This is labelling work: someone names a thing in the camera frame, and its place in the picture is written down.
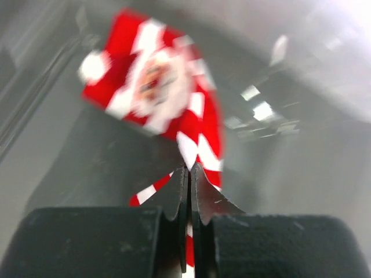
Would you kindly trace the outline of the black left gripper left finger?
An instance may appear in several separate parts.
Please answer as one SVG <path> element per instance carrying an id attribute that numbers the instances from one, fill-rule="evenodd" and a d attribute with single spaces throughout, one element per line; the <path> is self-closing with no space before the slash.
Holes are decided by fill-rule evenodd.
<path id="1" fill-rule="evenodd" d="M 136 207 L 49 207 L 20 222 L 2 277 L 182 277 L 188 171 Z"/>

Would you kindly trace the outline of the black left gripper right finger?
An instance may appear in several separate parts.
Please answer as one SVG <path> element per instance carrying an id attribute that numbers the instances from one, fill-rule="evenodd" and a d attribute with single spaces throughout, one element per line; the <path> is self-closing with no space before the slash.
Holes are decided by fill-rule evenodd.
<path id="1" fill-rule="evenodd" d="M 196 277 L 369 277 L 352 230 L 328 215 L 247 214 L 190 172 Z"/>

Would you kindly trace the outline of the red white striped santa sock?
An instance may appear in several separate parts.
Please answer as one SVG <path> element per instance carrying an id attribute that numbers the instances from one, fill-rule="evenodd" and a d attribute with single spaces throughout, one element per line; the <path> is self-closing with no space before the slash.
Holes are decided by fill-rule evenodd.
<path id="1" fill-rule="evenodd" d="M 188 35 L 123 9 L 105 47 L 84 58 L 78 75 L 86 100 L 116 119 L 175 141 L 186 167 L 200 164 L 208 181 L 222 188 L 216 86 Z"/>

